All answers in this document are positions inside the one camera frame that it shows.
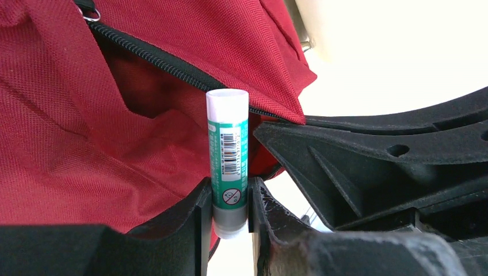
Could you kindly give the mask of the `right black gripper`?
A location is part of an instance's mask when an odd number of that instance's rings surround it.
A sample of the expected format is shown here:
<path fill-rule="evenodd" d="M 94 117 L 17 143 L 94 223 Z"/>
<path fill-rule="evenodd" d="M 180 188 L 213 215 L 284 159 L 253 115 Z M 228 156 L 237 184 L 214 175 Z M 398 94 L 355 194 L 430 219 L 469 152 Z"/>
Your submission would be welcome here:
<path fill-rule="evenodd" d="M 443 237 L 457 253 L 468 275 L 487 275 L 487 199 L 461 202 L 416 200 L 427 229 Z"/>

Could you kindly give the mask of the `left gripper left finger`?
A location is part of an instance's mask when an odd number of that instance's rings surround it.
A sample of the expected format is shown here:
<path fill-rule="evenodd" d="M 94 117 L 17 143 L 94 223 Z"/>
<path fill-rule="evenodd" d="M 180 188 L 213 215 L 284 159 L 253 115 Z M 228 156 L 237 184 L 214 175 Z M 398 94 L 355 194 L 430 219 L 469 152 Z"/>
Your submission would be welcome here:
<path fill-rule="evenodd" d="M 206 275 L 211 185 L 126 234 L 104 225 L 1 227 L 2 275 Z"/>

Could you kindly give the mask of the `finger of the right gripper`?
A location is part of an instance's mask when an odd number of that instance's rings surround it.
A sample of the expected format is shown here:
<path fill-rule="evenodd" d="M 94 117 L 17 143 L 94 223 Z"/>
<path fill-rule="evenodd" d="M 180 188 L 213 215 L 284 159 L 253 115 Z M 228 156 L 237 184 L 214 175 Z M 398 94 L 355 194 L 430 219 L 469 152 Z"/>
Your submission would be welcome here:
<path fill-rule="evenodd" d="M 366 135 L 417 135 L 487 120 L 487 87 L 427 108 L 376 116 L 307 116 L 306 124 Z"/>
<path fill-rule="evenodd" d="M 254 136 L 323 223 L 342 230 L 408 208 L 429 215 L 486 201 L 486 131 L 389 136 L 266 122 Z"/>

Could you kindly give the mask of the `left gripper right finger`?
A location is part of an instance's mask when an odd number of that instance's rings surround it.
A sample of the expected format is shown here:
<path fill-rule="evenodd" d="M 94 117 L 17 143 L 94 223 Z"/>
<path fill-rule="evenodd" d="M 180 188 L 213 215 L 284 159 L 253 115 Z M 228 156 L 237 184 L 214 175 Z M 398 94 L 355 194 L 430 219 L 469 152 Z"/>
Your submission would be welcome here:
<path fill-rule="evenodd" d="M 255 275 L 465 275 L 438 236 L 415 232 L 319 232 L 249 180 Z"/>

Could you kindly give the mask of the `green glue stick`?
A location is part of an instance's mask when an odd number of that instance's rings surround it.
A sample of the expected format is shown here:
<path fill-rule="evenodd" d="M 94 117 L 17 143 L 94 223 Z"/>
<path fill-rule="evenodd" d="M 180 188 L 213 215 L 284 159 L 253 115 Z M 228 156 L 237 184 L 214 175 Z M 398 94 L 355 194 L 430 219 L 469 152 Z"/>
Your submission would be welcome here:
<path fill-rule="evenodd" d="M 248 219 L 249 94 L 211 90 L 206 105 L 215 233 L 233 239 Z"/>

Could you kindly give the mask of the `red backpack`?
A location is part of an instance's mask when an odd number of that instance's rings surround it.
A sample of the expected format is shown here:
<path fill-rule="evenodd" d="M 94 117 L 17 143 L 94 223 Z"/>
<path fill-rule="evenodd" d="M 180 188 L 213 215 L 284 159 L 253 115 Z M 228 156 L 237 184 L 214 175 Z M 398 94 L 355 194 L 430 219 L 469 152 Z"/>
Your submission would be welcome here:
<path fill-rule="evenodd" d="M 1 2 L 1 225 L 127 233 L 209 175 L 205 92 L 302 124 L 282 1 Z"/>

